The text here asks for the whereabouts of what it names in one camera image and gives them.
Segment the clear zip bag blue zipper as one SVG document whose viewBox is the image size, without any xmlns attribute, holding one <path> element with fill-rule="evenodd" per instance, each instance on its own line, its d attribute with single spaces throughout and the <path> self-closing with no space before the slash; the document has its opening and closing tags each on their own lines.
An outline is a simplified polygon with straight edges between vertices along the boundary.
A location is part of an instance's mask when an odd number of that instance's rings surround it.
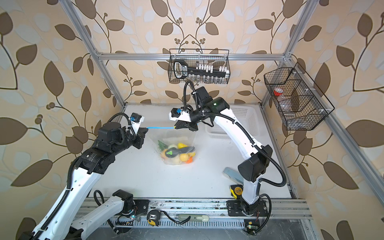
<svg viewBox="0 0 384 240">
<path fill-rule="evenodd" d="M 189 157 L 193 157 L 194 162 L 197 154 L 195 132 L 191 132 L 187 129 L 176 130 L 174 127 L 149 127 L 148 129 L 150 140 L 152 141 L 156 152 L 164 164 L 170 166 L 187 165 L 186 161 L 189 159 Z M 175 158 L 167 158 L 165 156 L 165 151 L 159 150 L 158 141 L 161 141 L 167 145 L 177 145 L 178 143 L 183 143 L 188 145 L 188 147 L 195 147 L 195 151 L 188 154 L 180 154 Z"/>
</svg>

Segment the white radish with green leaves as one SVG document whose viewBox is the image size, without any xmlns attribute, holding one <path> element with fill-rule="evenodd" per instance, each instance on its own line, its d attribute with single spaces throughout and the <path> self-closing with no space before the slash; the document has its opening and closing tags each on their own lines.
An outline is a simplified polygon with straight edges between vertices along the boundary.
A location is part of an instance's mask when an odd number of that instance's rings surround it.
<svg viewBox="0 0 384 240">
<path fill-rule="evenodd" d="M 177 145 L 167 145 L 161 141 L 158 141 L 158 147 L 160 151 L 171 152 L 178 149 Z"/>
</svg>

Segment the orange toy fruit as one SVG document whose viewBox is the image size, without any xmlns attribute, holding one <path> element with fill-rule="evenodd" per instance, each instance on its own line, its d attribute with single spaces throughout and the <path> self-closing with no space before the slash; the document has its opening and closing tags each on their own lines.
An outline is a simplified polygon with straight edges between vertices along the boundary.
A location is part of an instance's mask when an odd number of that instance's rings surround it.
<svg viewBox="0 0 384 240">
<path fill-rule="evenodd" d="M 186 164 L 190 164 L 193 162 L 193 157 L 189 157 L 189 159 L 186 161 Z"/>
</svg>

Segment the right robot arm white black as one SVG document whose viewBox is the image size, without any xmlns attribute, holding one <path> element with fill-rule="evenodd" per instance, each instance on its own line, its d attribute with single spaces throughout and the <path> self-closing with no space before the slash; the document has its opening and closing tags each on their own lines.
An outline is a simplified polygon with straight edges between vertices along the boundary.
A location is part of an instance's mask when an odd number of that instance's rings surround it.
<svg viewBox="0 0 384 240">
<path fill-rule="evenodd" d="M 256 213 L 262 198 L 268 197 L 267 194 L 260 194 L 261 184 L 284 187 L 287 184 L 284 170 L 272 158 L 273 149 L 269 145 L 262 145 L 245 129 L 223 98 L 213 99 L 204 87 L 196 89 L 192 81 L 186 81 L 184 95 L 187 94 L 187 88 L 192 90 L 196 108 L 193 109 L 186 100 L 183 100 L 182 107 L 172 109 L 170 119 L 176 122 L 175 129 L 196 132 L 198 123 L 205 123 L 209 119 L 210 127 L 219 126 L 225 131 L 244 158 L 244 161 L 238 165 L 238 171 L 244 180 L 240 206 L 246 216 L 252 216 Z M 273 164 L 281 174 L 280 182 L 273 182 L 263 177 L 269 164 Z"/>
</svg>

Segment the yellow corn toy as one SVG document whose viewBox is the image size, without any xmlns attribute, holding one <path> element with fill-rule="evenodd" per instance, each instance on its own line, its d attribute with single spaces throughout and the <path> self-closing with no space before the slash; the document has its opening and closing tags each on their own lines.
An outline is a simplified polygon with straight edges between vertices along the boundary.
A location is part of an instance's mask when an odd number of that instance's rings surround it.
<svg viewBox="0 0 384 240">
<path fill-rule="evenodd" d="M 185 145 L 185 144 L 183 144 L 183 143 L 178 143 L 178 144 L 177 144 L 177 147 L 178 147 L 178 149 L 182 149 L 182 148 L 186 148 L 186 147 L 188 147 L 188 145 Z"/>
</svg>

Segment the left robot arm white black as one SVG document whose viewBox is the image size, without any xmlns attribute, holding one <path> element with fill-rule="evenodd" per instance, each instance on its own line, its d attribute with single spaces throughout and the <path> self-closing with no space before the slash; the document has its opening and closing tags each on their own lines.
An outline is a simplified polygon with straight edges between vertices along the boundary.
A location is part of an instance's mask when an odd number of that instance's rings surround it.
<svg viewBox="0 0 384 240">
<path fill-rule="evenodd" d="M 21 240 L 85 240 L 113 216 L 136 213 L 133 195 L 123 190 L 113 193 L 103 204 L 76 220 L 76 214 L 94 185 L 129 147 L 140 149 L 147 128 L 132 122 L 129 127 L 109 122 L 99 129 L 94 144 L 77 157 L 68 170 L 67 185 L 43 220 L 20 234 Z"/>
</svg>

